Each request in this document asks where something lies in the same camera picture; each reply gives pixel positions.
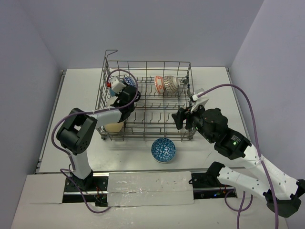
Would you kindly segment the red patterned bowl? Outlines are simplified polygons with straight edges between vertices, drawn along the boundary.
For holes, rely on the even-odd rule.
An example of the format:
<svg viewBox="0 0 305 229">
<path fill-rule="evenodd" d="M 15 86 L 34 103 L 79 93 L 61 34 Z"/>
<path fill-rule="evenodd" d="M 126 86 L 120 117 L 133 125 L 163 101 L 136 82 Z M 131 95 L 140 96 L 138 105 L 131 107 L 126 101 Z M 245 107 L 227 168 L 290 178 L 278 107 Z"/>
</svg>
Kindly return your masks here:
<svg viewBox="0 0 305 229">
<path fill-rule="evenodd" d="M 123 77 L 123 83 L 125 85 L 129 85 L 129 86 L 132 86 L 132 87 L 136 87 L 136 83 L 135 83 L 135 80 L 132 78 L 132 77 L 129 77 L 129 76 L 125 76 Z"/>
</svg>

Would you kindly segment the yellow bowl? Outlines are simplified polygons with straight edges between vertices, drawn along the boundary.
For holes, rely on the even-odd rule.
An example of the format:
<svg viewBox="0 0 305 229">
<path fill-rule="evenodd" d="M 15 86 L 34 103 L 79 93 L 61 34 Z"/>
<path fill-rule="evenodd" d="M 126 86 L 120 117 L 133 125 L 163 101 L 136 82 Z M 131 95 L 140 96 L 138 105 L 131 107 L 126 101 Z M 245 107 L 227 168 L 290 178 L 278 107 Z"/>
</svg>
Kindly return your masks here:
<svg viewBox="0 0 305 229">
<path fill-rule="evenodd" d="M 124 126 L 124 122 L 120 122 L 120 123 L 111 123 L 111 124 L 106 124 L 104 126 L 104 129 L 107 131 L 107 132 L 111 132 L 111 133 L 117 133 L 117 132 L 120 132 L 121 129 L 123 128 Z"/>
</svg>

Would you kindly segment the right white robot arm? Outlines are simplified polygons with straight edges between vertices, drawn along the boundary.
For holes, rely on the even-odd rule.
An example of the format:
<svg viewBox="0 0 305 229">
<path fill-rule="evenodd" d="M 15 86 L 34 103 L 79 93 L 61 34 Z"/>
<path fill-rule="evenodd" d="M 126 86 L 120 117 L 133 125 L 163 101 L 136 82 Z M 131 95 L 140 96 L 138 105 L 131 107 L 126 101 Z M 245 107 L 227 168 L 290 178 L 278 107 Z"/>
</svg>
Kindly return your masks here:
<svg viewBox="0 0 305 229">
<path fill-rule="evenodd" d="M 193 183 L 239 188 L 265 200 L 272 212 L 284 218 L 299 210 L 300 197 L 305 193 L 305 181 L 288 176 L 268 159 L 259 156 L 249 139 L 228 127 L 228 119 L 219 108 L 205 110 L 201 105 L 195 112 L 191 112 L 190 107 L 179 108 L 172 118 L 178 130 L 194 128 L 214 145 L 219 154 L 239 163 L 254 175 L 249 177 L 220 162 L 213 162 L 204 175 L 193 179 Z"/>
</svg>

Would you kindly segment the orange floral bowl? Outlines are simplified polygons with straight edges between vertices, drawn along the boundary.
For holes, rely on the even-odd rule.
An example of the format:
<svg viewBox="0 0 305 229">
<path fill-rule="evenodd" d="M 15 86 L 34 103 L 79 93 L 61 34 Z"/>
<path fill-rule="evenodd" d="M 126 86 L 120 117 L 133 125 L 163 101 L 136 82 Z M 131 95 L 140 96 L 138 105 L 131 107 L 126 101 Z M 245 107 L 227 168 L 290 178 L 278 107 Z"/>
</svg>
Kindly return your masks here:
<svg viewBox="0 0 305 229">
<path fill-rule="evenodd" d="M 165 92 L 165 86 L 163 83 L 163 77 L 161 76 L 155 76 L 154 78 L 155 88 L 158 94 L 164 94 Z"/>
</svg>

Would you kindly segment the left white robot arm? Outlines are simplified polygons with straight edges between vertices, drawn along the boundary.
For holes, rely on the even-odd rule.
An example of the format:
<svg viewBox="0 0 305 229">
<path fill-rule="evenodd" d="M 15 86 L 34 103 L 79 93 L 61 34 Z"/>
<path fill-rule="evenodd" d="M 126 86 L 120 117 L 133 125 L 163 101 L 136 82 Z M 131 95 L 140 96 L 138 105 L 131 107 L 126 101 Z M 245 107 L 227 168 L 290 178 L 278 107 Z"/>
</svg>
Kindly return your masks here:
<svg viewBox="0 0 305 229">
<path fill-rule="evenodd" d="M 54 140 L 52 143 L 68 155 L 72 166 L 71 178 L 81 190 L 88 190 L 93 185 L 93 170 L 88 162 L 87 148 L 95 129 L 124 122 L 134 111 L 134 103 L 140 97 L 136 87 L 126 85 L 110 106 L 92 112 L 74 108 L 56 124 L 52 138 L 56 138 L 60 146 Z"/>
</svg>

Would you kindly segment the plain blue bowl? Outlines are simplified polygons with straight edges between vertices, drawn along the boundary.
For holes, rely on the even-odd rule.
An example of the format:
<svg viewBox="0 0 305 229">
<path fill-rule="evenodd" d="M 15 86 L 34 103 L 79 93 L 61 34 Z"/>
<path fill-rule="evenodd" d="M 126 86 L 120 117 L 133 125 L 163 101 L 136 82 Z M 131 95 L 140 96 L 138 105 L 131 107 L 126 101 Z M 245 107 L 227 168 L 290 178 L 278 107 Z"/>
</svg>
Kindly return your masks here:
<svg viewBox="0 0 305 229">
<path fill-rule="evenodd" d="M 114 97 L 114 96 L 116 96 L 116 93 L 110 88 L 110 96 L 111 97 Z"/>
</svg>

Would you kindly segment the grey patterned bowl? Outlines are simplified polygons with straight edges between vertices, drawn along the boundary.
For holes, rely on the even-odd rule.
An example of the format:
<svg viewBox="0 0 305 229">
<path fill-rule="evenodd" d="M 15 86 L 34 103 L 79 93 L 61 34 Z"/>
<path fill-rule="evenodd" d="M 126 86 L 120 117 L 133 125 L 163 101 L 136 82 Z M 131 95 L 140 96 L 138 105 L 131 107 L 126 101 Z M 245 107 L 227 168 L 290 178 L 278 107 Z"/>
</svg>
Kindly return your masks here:
<svg viewBox="0 0 305 229">
<path fill-rule="evenodd" d="M 168 94 L 175 94 L 176 92 L 178 92 L 180 81 L 177 77 L 168 75 L 168 76 L 164 76 L 163 84 Z"/>
</svg>

